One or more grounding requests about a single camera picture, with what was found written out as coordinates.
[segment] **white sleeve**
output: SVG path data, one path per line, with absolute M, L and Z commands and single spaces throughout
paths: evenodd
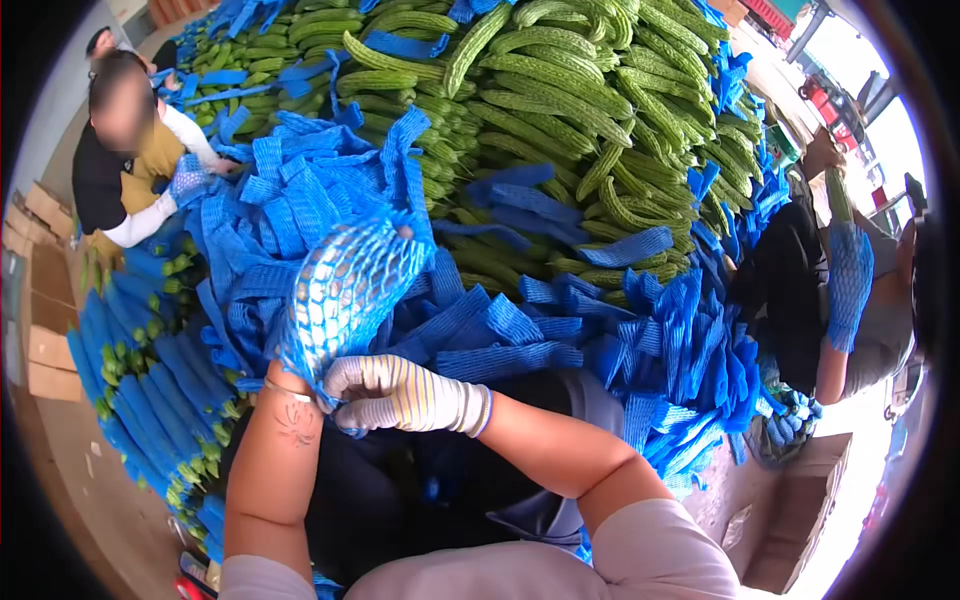
M 166 190 L 153 204 L 140 212 L 128 214 L 117 227 L 104 230 L 104 235 L 122 248 L 131 248 L 153 235 L 175 212 L 177 203 L 170 196 L 170 190 Z
M 199 125 L 194 123 L 190 117 L 170 105 L 166 105 L 166 110 L 160 118 L 160 121 L 174 133 L 180 143 L 186 146 L 187 150 L 197 155 L 200 163 L 206 167 L 207 170 L 212 169 L 220 157 L 217 156 L 217 153 L 210 147 L 210 142 L 206 141 L 204 130 L 200 129 Z
M 676 500 L 625 506 L 591 540 L 593 568 L 612 598 L 736 598 L 730 559 Z
M 286 564 L 241 554 L 224 561 L 220 600 L 317 600 L 317 591 Z

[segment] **pink sleeve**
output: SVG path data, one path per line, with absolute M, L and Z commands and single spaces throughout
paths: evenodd
M 611 598 L 736 598 L 740 589 L 730 559 L 676 500 L 626 506 L 591 542 Z
M 317 600 L 316 590 L 297 571 L 262 556 L 231 556 L 220 581 L 220 600 Z

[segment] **striped glove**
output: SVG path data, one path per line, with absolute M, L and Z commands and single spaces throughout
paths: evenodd
M 441 377 L 391 355 L 337 359 L 324 378 L 324 391 L 346 403 L 334 418 L 347 432 L 449 429 L 475 438 L 492 406 L 487 386 Z

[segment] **tattoo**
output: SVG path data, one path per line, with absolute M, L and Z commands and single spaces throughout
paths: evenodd
M 318 436 L 320 409 L 299 400 L 289 400 L 276 409 L 274 420 L 280 425 L 280 435 L 290 440 L 290 445 L 302 448 L 314 443 Z

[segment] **red machine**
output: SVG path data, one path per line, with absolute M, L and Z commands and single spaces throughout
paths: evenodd
M 848 151 L 855 150 L 866 138 L 863 119 L 856 100 L 840 86 L 820 73 L 806 77 L 797 93 L 820 111 L 833 138 Z
M 790 38 L 790 34 L 793 32 L 796 23 L 793 18 L 783 13 L 783 10 L 777 6 L 776 2 L 771 2 L 770 0 L 740 0 L 740 2 L 755 12 L 756 16 L 764 21 L 771 32 L 783 39 Z M 798 10 L 794 10 L 793 16 L 796 16 L 797 12 Z

